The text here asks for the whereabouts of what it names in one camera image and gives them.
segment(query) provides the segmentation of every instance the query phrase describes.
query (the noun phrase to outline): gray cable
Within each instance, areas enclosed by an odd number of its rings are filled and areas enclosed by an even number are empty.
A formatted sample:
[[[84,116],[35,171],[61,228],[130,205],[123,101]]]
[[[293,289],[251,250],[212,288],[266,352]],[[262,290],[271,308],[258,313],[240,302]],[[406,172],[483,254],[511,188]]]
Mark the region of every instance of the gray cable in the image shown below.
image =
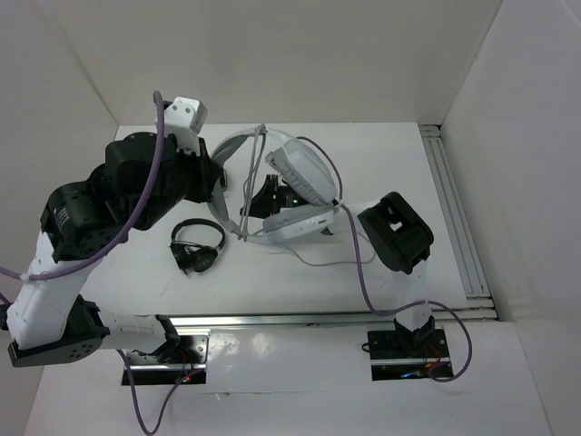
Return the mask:
[[[325,158],[329,162],[330,166],[333,167],[333,170],[335,170],[335,174],[337,175],[337,183],[339,184],[339,201],[342,202],[343,201],[343,181],[339,177],[339,169],[337,169],[333,160],[330,158],[330,156],[327,154],[327,152],[325,152],[323,147],[321,147],[320,145],[315,143],[312,139],[308,138],[307,136],[297,136],[297,139],[299,139],[301,141],[307,141],[309,144],[311,144],[313,147],[315,147],[317,150],[319,150],[322,153],[322,155],[325,156]]]
[[[258,161],[256,161],[256,146],[258,145],[260,137],[262,138],[262,144],[258,156]],[[244,240],[246,240],[246,237],[248,236],[248,220],[251,211],[252,194],[254,192],[254,185],[256,184],[258,169],[261,164],[262,154],[264,152],[265,147],[266,147],[266,127],[264,124],[261,124],[256,128],[256,132],[254,135],[254,144],[252,145],[251,166],[248,171],[248,177],[244,182],[244,185],[242,186],[242,190],[244,193],[244,203],[240,218],[239,224],[240,234],[238,235],[238,239],[244,238]]]
[[[359,232],[357,232],[357,234],[360,237],[362,237],[363,239],[365,239],[369,244],[371,244],[371,242],[369,241],[369,239],[367,239],[367,237],[364,234],[361,234]],[[300,257],[300,255],[297,252],[295,252],[289,246],[287,246],[287,245],[281,245],[281,248],[284,248],[285,250],[288,250],[289,252],[293,253],[305,265],[314,266],[314,267],[331,266],[331,265],[344,265],[344,264],[347,264],[347,263],[357,263],[357,261],[336,261],[336,262],[327,262],[327,263],[311,263],[309,261],[305,261],[302,257]],[[362,265],[366,265],[368,263],[372,263],[373,261],[375,261],[375,258],[376,257],[377,257],[377,254],[375,253],[375,250],[373,250],[373,255],[371,256],[371,259],[369,259],[368,261],[365,261],[365,262],[361,262],[361,264]]]

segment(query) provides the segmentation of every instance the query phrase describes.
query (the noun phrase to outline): white wall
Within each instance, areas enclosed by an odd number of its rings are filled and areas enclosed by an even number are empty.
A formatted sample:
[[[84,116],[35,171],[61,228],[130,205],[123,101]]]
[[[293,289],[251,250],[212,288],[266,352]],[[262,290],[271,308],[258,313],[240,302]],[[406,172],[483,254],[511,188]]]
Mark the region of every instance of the white wall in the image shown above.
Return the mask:
[[[444,123],[488,284],[556,436],[578,434],[581,2],[505,0]]]
[[[153,88],[213,124],[441,124],[500,3],[42,1],[119,124],[151,122]]]
[[[103,160],[117,125],[34,1],[0,2],[0,57],[0,263],[23,271],[47,196]],[[11,300],[18,289],[0,278]],[[15,436],[24,432],[42,369],[13,369],[8,342],[0,335],[0,433]]]

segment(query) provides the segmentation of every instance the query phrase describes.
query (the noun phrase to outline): headphone ear cup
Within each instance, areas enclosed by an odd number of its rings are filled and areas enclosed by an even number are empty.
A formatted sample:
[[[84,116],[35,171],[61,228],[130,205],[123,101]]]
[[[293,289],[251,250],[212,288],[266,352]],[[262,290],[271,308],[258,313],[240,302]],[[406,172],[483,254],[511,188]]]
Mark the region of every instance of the headphone ear cup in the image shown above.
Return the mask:
[[[172,250],[173,259],[178,264],[184,274],[188,273],[188,268],[190,267],[190,255],[187,253],[185,247],[179,243],[171,243],[170,249]]]
[[[214,264],[217,257],[218,252],[215,248],[202,247],[193,254],[192,269],[197,273],[202,273]]]
[[[287,153],[294,155],[295,160],[297,155],[303,156],[300,159],[301,170],[295,167]],[[337,188],[329,169],[317,154],[301,141],[291,139],[281,148],[269,153],[266,159],[289,186],[310,204],[315,206],[332,204],[337,196]]]

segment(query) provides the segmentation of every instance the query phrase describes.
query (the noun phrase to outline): white headphones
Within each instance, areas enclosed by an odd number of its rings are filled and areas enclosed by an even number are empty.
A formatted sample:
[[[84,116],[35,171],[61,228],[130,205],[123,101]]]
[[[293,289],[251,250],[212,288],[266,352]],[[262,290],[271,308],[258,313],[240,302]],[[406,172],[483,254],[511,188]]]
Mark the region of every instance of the white headphones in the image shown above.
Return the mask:
[[[333,223],[337,188],[325,163],[302,141],[284,132],[266,130],[263,125],[226,138],[212,153],[212,160],[223,167],[247,139],[263,135],[282,143],[282,147],[267,154],[265,161],[309,204],[270,216],[262,223],[262,234],[248,234],[230,219],[224,191],[216,182],[208,203],[210,212],[227,232],[252,243],[285,244],[305,234],[322,232]]]

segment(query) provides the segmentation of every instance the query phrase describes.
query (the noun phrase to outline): orange wire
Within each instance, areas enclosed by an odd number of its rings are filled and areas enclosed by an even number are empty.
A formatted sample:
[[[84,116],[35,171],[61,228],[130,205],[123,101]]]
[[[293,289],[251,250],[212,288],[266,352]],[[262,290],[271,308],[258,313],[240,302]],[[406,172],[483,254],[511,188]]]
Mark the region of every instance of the orange wire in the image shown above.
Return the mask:
[[[442,361],[442,354],[439,352],[439,350],[431,343],[429,343],[428,346],[438,356],[438,360],[436,362],[426,363],[425,369],[431,368],[434,365],[438,365]],[[426,360],[427,359],[428,359],[428,350],[426,350]]]

